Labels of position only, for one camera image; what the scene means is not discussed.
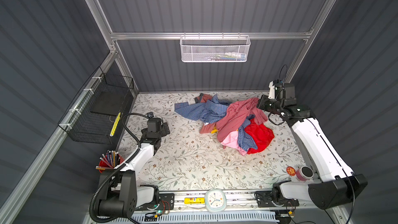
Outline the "dusty pink shirt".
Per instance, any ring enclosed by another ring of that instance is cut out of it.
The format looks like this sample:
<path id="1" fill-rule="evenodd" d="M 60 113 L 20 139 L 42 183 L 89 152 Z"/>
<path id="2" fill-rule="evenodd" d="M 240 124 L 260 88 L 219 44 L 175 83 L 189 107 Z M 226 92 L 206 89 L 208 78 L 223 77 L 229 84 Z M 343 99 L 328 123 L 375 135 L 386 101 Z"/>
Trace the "dusty pink shirt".
<path id="1" fill-rule="evenodd" d="M 222 142 L 231 132 L 237 131 L 249 115 L 254 115 L 257 125 L 264 124 L 268 118 L 264 111 L 257 108 L 258 102 L 259 98 L 253 97 L 230 104 L 226 115 L 215 123 L 203 125 L 200 134 L 210 133 L 216 128 L 218 130 L 217 139 Z"/>

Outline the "blue plaid shirt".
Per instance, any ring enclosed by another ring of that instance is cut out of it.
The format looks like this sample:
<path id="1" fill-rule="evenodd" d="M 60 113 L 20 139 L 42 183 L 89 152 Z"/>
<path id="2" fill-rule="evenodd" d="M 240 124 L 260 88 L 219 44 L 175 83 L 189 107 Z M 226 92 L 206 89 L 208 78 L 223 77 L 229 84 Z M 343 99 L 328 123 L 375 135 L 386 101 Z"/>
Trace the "blue plaid shirt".
<path id="1" fill-rule="evenodd" d="M 203 122 L 203 125 L 207 125 L 221 120 L 226 115 L 228 106 L 232 103 L 227 100 L 221 100 L 217 95 L 214 95 L 206 103 L 176 103 L 175 112 L 184 118 L 194 121 L 199 120 Z M 251 119 L 254 119 L 254 115 L 249 115 L 237 130 L 238 144 L 246 152 L 249 148 L 257 148 L 253 139 L 245 132 L 245 128 L 250 125 Z"/>

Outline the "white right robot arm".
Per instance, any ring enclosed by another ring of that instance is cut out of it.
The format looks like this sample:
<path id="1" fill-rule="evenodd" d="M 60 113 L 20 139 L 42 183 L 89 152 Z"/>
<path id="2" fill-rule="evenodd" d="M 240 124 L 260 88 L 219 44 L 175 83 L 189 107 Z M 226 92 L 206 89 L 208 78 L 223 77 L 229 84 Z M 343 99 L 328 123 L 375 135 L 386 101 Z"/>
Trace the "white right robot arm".
<path id="1" fill-rule="evenodd" d="M 269 94 L 261 96 L 257 107 L 278 115 L 289 126 L 298 147 L 304 149 L 310 168 L 315 171 L 314 180 L 274 184 L 271 197 L 275 205 L 283 206 L 290 199 L 311 201 L 322 210 L 355 204 L 368 184 L 365 176 L 355 174 L 340 157 L 314 112 L 306 105 L 297 104 L 293 84 L 278 79 L 270 82 Z"/>

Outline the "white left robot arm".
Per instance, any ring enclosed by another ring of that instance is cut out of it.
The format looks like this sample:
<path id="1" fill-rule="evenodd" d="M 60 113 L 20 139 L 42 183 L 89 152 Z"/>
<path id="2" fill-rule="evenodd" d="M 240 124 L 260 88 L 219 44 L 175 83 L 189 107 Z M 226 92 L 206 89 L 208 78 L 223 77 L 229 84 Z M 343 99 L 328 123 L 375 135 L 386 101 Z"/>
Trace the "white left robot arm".
<path id="1" fill-rule="evenodd" d="M 138 138 L 126 125 L 129 116 L 147 119 L 147 127 Z M 108 223 L 117 218 L 131 219 L 143 205 L 158 207 L 160 193 L 157 186 L 138 186 L 137 174 L 151 160 L 161 146 L 163 137 L 170 134 L 169 126 L 161 118 L 129 113 L 123 117 L 125 131 L 137 142 L 137 148 L 112 170 L 100 175 L 99 184 L 89 204 L 89 216 L 96 223 Z"/>

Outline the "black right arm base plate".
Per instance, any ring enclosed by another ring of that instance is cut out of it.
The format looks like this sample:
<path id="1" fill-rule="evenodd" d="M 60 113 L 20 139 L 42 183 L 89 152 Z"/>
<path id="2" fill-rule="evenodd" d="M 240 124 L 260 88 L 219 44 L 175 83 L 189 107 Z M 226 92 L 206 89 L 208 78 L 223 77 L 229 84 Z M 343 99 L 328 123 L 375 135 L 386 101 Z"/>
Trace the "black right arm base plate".
<path id="1" fill-rule="evenodd" d="M 258 207 L 298 207 L 299 201 L 295 199 L 273 200 L 271 191 L 255 191 L 255 200 Z"/>

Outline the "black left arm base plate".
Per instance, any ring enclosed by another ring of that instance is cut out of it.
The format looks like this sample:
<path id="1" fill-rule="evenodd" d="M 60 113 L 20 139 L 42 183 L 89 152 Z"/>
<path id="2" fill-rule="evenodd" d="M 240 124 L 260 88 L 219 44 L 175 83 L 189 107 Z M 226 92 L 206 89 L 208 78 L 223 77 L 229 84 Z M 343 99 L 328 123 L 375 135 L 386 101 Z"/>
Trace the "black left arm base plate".
<path id="1" fill-rule="evenodd" d="M 173 210 L 175 202 L 174 194 L 155 194 L 152 201 L 146 203 L 145 210 Z"/>

